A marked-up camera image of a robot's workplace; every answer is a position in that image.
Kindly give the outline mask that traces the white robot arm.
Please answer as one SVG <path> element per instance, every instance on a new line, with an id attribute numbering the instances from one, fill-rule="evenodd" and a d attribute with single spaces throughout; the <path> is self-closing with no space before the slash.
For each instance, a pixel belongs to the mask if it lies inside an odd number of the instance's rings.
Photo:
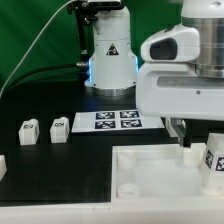
<path id="1" fill-rule="evenodd" d="M 135 92 L 144 116 L 224 120 L 224 0 L 180 0 L 181 22 L 147 38 L 143 64 L 130 47 L 121 0 L 87 0 L 96 11 L 86 87 L 102 95 Z"/>

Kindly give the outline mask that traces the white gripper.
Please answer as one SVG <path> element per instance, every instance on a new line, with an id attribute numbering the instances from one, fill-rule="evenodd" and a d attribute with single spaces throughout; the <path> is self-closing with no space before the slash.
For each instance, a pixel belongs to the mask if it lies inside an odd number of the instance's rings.
<path id="1" fill-rule="evenodd" d="M 137 76 L 136 107 L 145 116 L 172 118 L 179 144 L 190 148 L 189 119 L 224 121 L 224 80 L 198 77 L 184 63 L 146 62 Z"/>

